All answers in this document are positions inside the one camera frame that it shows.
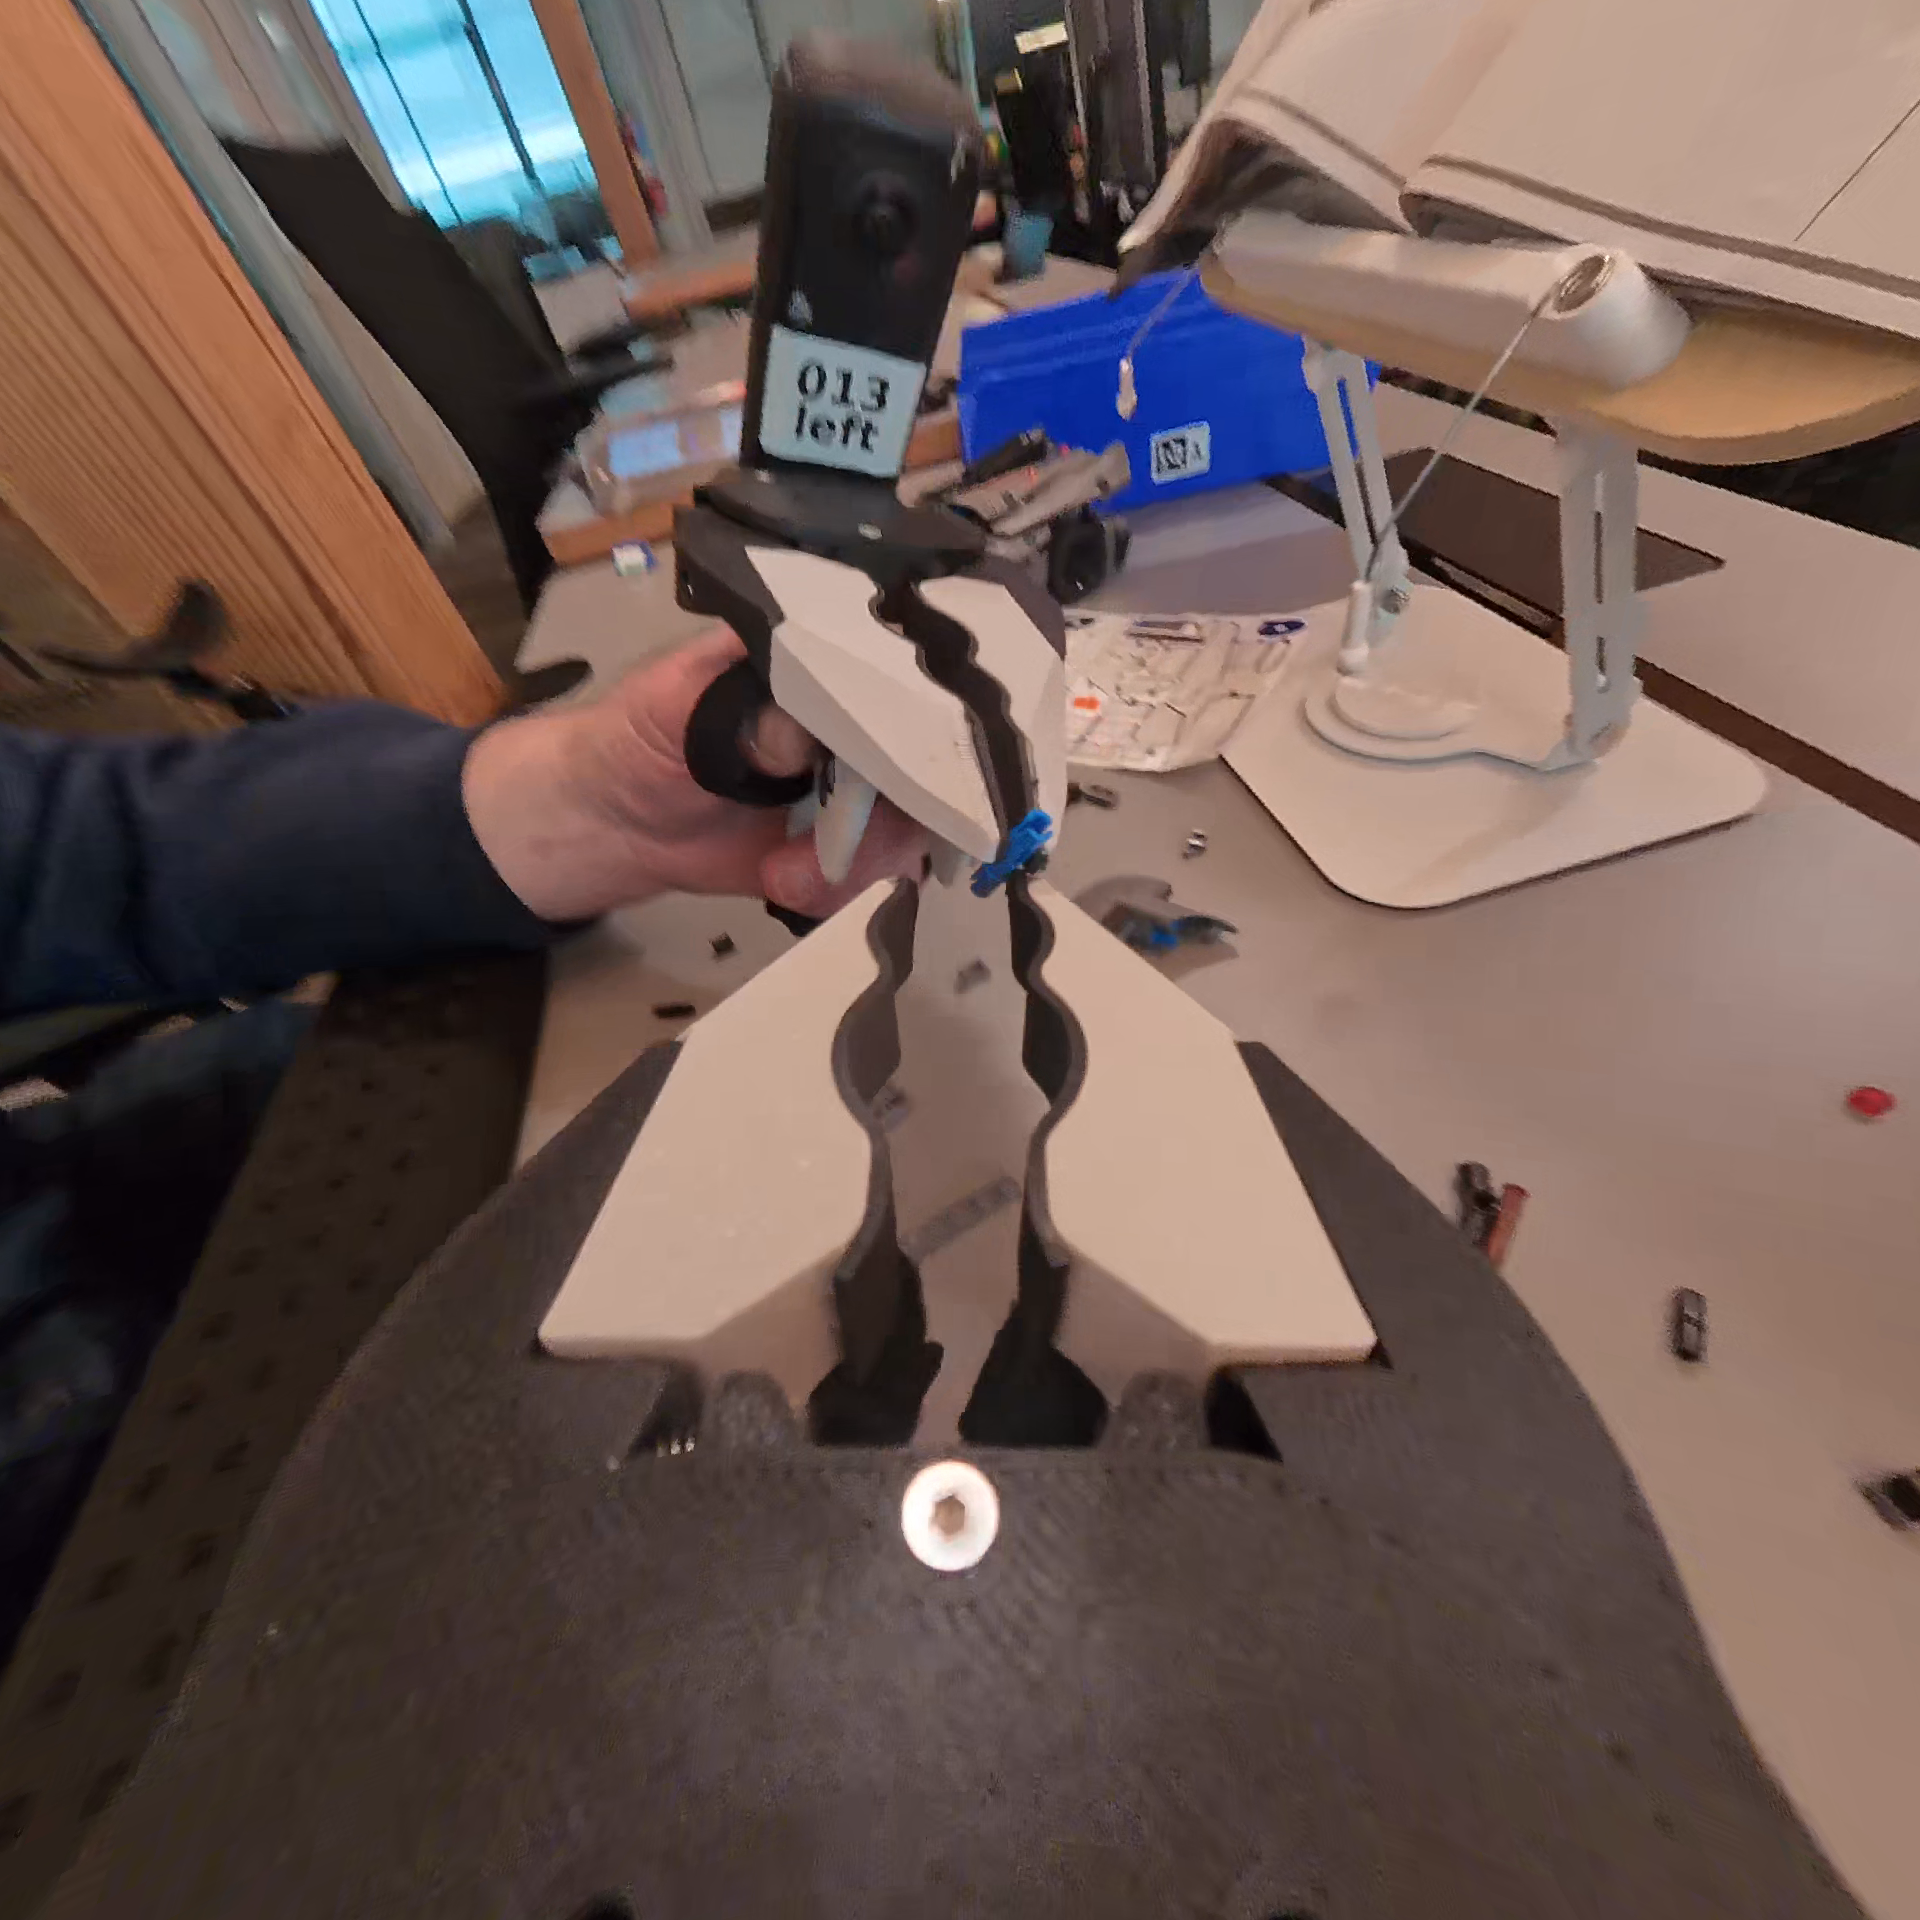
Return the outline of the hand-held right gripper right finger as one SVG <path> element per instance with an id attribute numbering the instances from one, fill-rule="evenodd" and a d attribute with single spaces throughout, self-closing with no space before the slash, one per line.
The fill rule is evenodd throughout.
<path id="1" fill-rule="evenodd" d="M 973 1448 L 1087 1448 L 1136 1384 L 1345 1367 L 1378 1333 L 1244 1046 L 1042 880 L 1002 886 L 1021 1064 L 1045 1097 L 1013 1305 L 960 1414 Z"/>

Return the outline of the dark perforated panel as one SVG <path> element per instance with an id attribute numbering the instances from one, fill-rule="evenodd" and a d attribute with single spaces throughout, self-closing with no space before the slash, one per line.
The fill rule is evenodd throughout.
<path id="1" fill-rule="evenodd" d="M 5 1918 L 137 1776 L 311 1412 L 511 1170 L 545 975 L 463 954 L 327 997 L 5 1670 Z"/>

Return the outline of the white book stand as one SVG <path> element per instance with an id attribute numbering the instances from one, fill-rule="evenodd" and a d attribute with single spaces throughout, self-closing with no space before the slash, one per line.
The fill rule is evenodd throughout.
<path id="1" fill-rule="evenodd" d="M 1224 761 L 1337 890 L 1425 909 L 1732 824 L 1765 794 L 1738 746 L 1640 700 L 1640 452 L 1698 463 L 1848 445 L 1914 417 L 1914 337 L 1780 305 L 1698 317 L 1625 253 L 1456 245 L 1244 209 L 1208 295 L 1296 332 L 1350 545 L 1280 685 Z M 1364 362 L 1552 430 L 1564 647 L 1408 562 Z"/>

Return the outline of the grey flat lego plate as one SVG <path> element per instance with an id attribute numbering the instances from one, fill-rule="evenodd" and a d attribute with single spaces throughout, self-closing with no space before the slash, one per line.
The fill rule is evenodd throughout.
<path id="1" fill-rule="evenodd" d="M 986 1217 L 1014 1207 L 1018 1197 L 1021 1183 L 1008 1175 L 965 1190 L 926 1215 L 917 1226 L 901 1234 L 904 1258 L 924 1265 L 924 1261 L 970 1234 Z"/>

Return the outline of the blue lego pin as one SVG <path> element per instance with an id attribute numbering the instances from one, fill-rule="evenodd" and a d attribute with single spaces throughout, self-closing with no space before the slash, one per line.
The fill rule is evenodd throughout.
<path id="1" fill-rule="evenodd" d="M 1042 807 L 1032 807 L 1002 837 L 997 856 L 976 864 L 969 878 L 973 897 L 986 897 L 1001 890 L 1014 874 L 1040 873 L 1048 862 L 1048 847 L 1055 832 L 1054 815 Z"/>

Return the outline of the wooden slatted partition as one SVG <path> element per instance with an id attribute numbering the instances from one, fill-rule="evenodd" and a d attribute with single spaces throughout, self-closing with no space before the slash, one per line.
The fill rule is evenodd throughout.
<path id="1" fill-rule="evenodd" d="M 201 196 L 73 4 L 5 4 L 5 506 L 126 630 L 183 582 L 287 689 L 504 704 Z"/>

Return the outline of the white printed sheet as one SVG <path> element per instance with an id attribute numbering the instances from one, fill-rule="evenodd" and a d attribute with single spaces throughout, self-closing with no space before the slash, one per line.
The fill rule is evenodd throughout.
<path id="1" fill-rule="evenodd" d="M 1070 770 L 1172 774 L 1214 761 L 1304 630 L 1300 614 L 1068 610 Z"/>

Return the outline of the scattered small black lego pieces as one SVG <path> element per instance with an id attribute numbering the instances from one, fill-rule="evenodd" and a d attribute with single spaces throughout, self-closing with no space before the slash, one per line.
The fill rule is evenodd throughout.
<path id="1" fill-rule="evenodd" d="M 1217 766 L 1116 785 L 1054 881 L 1233 922 L 1184 953 L 1215 1017 L 1430 1197 L 1461 1160 L 1527 1189 L 1504 1276 L 1649 1492 L 1782 1514 L 1914 1474 L 1913 841 L 1773 774 L 1732 826 L 1392 909 Z"/>

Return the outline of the person's legs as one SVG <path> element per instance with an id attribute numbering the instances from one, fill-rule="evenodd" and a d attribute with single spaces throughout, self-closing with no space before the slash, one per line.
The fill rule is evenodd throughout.
<path id="1" fill-rule="evenodd" d="M 5 1112 L 5 1546 L 78 1496 L 316 1017 L 222 1013 Z"/>

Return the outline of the clear plastic box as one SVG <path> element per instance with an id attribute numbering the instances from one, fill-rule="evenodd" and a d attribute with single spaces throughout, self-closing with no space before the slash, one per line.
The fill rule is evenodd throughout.
<path id="1" fill-rule="evenodd" d="M 732 468 L 745 391 L 734 383 L 656 414 L 601 414 L 570 450 L 597 516 L 671 504 Z"/>

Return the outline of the blue bin with white label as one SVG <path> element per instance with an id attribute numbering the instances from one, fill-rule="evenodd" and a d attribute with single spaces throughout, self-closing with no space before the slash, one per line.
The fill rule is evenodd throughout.
<path id="1" fill-rule="evenodd" d="M 1068 448 L 1125 441 L 1117 512 L 1328 468 L 1304 342 L 1182 272 L 969 326 L 954 414 L 970 462 L 1030 426 Z"/>

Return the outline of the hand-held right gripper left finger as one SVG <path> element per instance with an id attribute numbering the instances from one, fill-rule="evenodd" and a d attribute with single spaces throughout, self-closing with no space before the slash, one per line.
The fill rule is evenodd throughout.
<path id="1" fill-rule="evenodd" d="M 647 1055 L 653 1097 L 538 1325 L 567 1359 L 762 1375 L 824 1444 L 914 1436 L 944 1351 L 880 1095 L 921 888 L 868 886 Z"/>

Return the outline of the black office chair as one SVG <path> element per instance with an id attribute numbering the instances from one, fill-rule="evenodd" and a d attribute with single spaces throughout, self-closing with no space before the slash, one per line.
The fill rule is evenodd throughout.
<path id="1" fill-rule="evenodd" d="M 522 612 L 554 567 L 538 513 L 613 385 L 674 354 L 630 321 L 557 344 L 519 255 L 498 287 L 416 208 L 396 205 L 350 145 L 222 148 L 295 252 L 325 279 L 457 441 L 490 506 Z"/>

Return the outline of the grey black lego car model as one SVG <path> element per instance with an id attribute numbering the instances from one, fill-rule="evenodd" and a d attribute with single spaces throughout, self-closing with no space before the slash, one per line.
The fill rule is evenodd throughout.
<path id="1" fill-rule="evenodd" d="M 1126 567 L 1133 527 L 1116 498 L 1133 484 L 1122 439 L 1100 450 L 1068 448 L 1030 426 L 970 463 L 912 470 L 901 481 L 909 506 L 948 506 L 977 522 L 989 549 L 1045 576 L 1063 608 L 1104 592 Z"/>

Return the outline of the person's left hand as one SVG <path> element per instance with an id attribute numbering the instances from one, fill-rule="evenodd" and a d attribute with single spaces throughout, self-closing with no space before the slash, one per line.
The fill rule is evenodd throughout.
<path id="1" fill-rule="evenodd" d="M 634 666 L 592 704 L 489 727 L 463 756 L 463 814 L 495 874 L 541 921 L 592 921 L 668 893 L 753 896 L 809 921 L 880 880 L 918 878 L 927 834 L 877 800 L 845 878 L 829 880 L 784 812 L 703 791 L 684 733 L 746 653 L 726 626 Z"/>

